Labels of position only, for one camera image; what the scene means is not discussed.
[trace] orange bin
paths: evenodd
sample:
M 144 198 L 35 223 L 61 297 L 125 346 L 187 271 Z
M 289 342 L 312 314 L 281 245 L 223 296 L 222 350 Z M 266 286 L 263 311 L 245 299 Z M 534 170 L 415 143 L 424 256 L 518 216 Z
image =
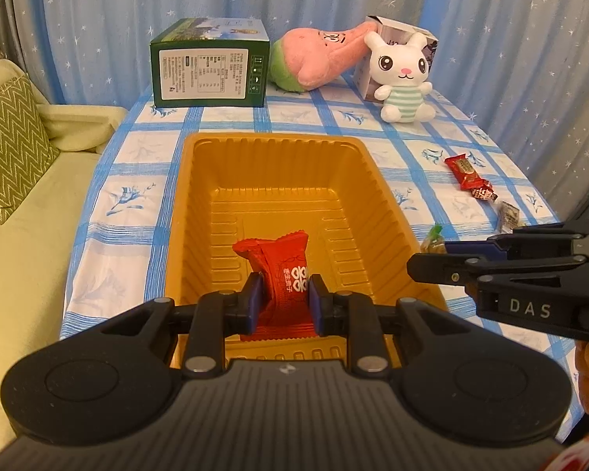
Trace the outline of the orange bin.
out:
M 251 268 L 240 239 L 309 235 L 308 274 L 330 291 L 371 296 L 379 305 L 413 297 L 446 310 L 436 285 L 415 283 L 406 261 L 418 242 L 364 144 L 303 134 L 198 133 L 181 157 L 171 223 L 166 295 L 177 305 L 208 292 L 242 289 Z M 185 345 L 179 341 L 176 364 Z M 344 358 L 339 336 L 242 342 L 225 357 Z M 397 361 L 391 349 L 393 361 Z

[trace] plush toy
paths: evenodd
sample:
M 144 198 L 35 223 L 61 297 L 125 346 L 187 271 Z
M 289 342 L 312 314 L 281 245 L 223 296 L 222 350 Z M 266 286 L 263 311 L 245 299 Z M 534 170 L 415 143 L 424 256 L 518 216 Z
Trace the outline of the plush toy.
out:
M 427 44 L 425 35 L 414 33 L 406 45 L 389 46 L 375 32 L 364 36 L 371 49 L 371 78 L 381 84 L 375 99 L 384 101 L 382 119 L 385 122 L 426 122 L 436 110 L 423 101 L 432 91 L 428 78 L 428 62 L 421 50 Z
M 269 79 L 289 92 L 318 88 L 367 54 L 364 36 L 375 28 L 376 24 L 368 21 L 344 32 L 290 30 L 271 48 Z

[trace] table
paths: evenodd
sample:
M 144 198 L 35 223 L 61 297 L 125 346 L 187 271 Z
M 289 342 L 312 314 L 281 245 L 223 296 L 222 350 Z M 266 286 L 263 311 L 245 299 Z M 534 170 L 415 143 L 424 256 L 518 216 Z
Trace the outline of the table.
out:
M 96 167 L 77 228 L 66 285 L 61 338 L 163 294 L 174 187 L 184 139 L 195 132 L 321 133 L 361 139 L 422 240 L 435 222 L 448 240 L 485 239 L 497 214 L 491 203 L 461 192 L 444 164 L 466 153 L 503 200 L 529 225 L 556 217 L 538 190 L 488 135 L 433 92 L 431 122 L 387 124 L 362 100 L 348 75 L 303 94 L 267 89 L 263 108 L 155 108 L 147 89 L 118 128 Z M 577 390 L 574 344 L 476 317 L 462 287 L 441 286 L 452 313 L 556 360 Z M 582 416 L 577 396 L 559 432 Z

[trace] stuffed rabbit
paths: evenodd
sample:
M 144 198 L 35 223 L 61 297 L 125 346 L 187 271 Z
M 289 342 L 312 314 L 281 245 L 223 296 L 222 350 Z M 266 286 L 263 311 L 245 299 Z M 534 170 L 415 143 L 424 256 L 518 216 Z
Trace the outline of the stuffed rabbit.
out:
M 436 115 L 435 109 L 423 102 L 432 91 L 428 78 L 428 63 L 421 50 L 427 44 L 425 35 L 414 33 L 408 43 L 389 46 L 375 32 L 364 36 L 371 49 L 371 78 L 381 84 L 375 99 L 384 101 L 382 119 L 385 122 L 425 122 Z

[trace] sofa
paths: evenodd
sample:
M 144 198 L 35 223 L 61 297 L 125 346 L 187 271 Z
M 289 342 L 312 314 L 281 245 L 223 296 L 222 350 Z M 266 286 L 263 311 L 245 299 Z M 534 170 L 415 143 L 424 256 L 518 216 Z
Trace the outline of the sofa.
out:
M 0 85 L 23 72 L 0 59 Z M 57 341 L 71 248 L 99 153 L 126 110 L 50 105 L 33 86 L 48 138 L 61 153 L 0 225 L 0 383 L 24 355 Z M 0 405 L 0 449 L 14 433 Z

